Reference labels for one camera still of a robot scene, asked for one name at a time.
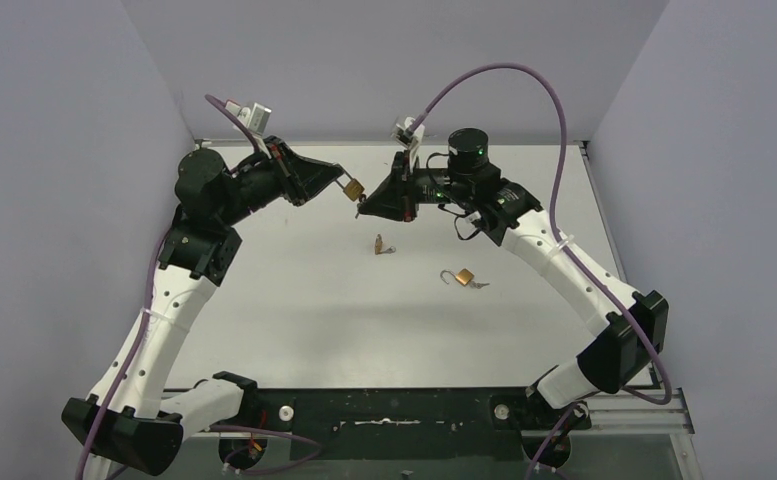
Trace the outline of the brass padlock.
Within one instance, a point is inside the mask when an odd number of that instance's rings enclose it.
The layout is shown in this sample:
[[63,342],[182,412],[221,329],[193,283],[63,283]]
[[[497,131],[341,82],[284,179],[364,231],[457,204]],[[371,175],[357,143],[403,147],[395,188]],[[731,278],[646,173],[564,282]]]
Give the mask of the brass padlock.
[[352,202],[361,203],[367,199],[365,187],[349,174],[343,174],[335,180],[343,194]]
[[376,235],[376,238],[374,241],[375,255],[393,254],[395,252],[396,252],[396,248],[394,246],[387,245],[381,234]]
[[445,269],[439,273],[439,278],[445,284],[456,283],[470,289],[482,289],[489,286],[488,282],[477,281],[476,276],[468,269],[461,269],[458,272]]

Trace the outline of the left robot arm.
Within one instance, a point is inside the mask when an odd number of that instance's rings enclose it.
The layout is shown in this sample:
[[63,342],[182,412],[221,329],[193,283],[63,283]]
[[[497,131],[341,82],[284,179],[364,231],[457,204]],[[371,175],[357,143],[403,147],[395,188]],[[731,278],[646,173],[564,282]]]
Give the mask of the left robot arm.
[[61,414],[82,446],[77,478],[110,478],[113,464],[158,475],[194,434],[257,419],[251,380],[222,372],[172,398],[166,381],[240,248],[237,223],[277,199],[302,206],[344,175],[341,165],[302,156],[275,136],[234,167],[209,148],[180,160],[177,209],[154,251],[138,316],[102,378]]

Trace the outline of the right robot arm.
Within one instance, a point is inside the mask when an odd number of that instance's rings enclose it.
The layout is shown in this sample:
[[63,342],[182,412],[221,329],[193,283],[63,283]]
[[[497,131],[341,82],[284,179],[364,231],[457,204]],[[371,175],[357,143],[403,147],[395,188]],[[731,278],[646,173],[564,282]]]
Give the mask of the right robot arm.
[[444,168],[420,164],[421,130],[398,126],[392,136],[403,148],[389,175],[359,203],[359,214],[411,222],[423,204],[458,206],[476,233],[526,262],[551,285],[593,337],[573,360],[534,384],[526,400],[532,422],[552,426],[569,404],[596,392],[622,390],[661,352],[667,300],[657,291],[643,294],[606,271],[554,227],[541,202],[490,162],[484,131],[453,132]]

